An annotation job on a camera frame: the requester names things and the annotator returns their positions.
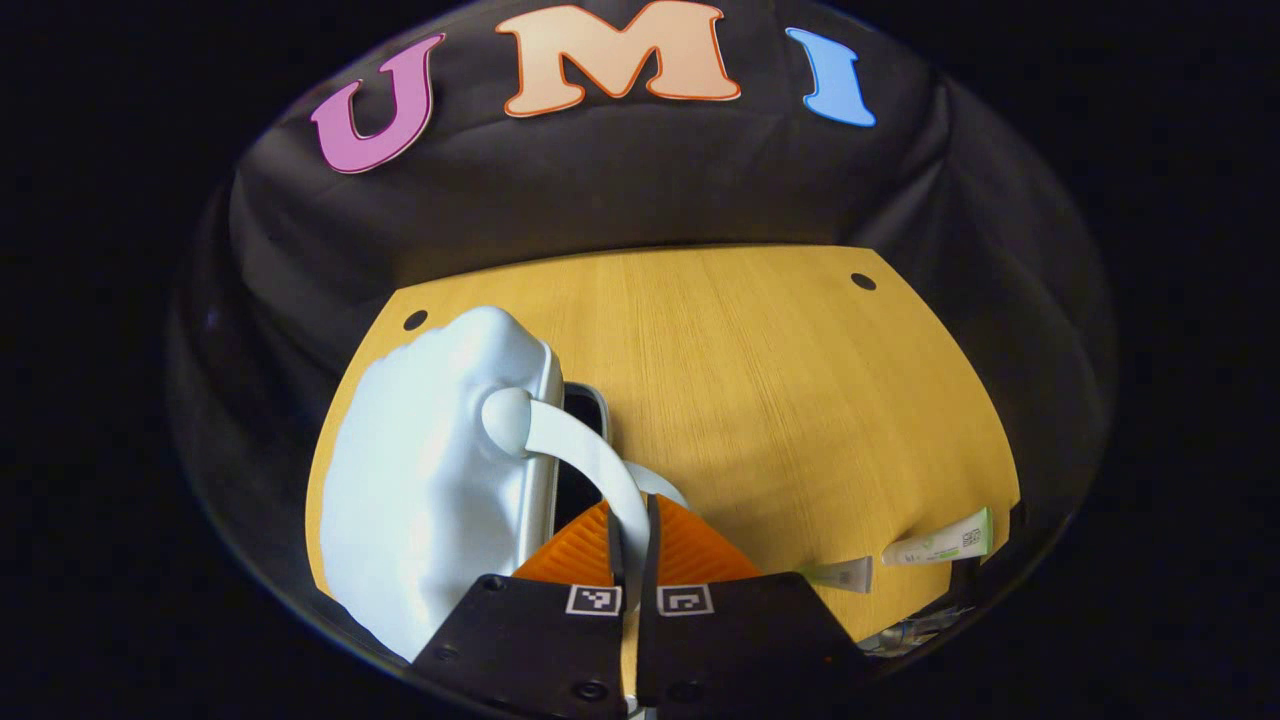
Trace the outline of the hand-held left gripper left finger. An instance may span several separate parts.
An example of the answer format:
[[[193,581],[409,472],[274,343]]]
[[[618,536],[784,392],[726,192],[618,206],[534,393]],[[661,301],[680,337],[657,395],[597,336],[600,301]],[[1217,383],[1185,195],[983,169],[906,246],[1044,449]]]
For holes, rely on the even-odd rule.
[[[483,574],[412,662],[509,715],[626,715],[623,541],[600,501],[509,575]]]

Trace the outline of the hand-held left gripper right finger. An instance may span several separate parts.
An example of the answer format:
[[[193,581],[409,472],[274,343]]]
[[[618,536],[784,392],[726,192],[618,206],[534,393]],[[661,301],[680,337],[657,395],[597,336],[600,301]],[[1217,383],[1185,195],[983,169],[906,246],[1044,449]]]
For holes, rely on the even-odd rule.
[[[796,571],[717,573],[719,533],[650,495],[640,596],[640,703],[655,717],[832,717],[867,685],[872,661]]]

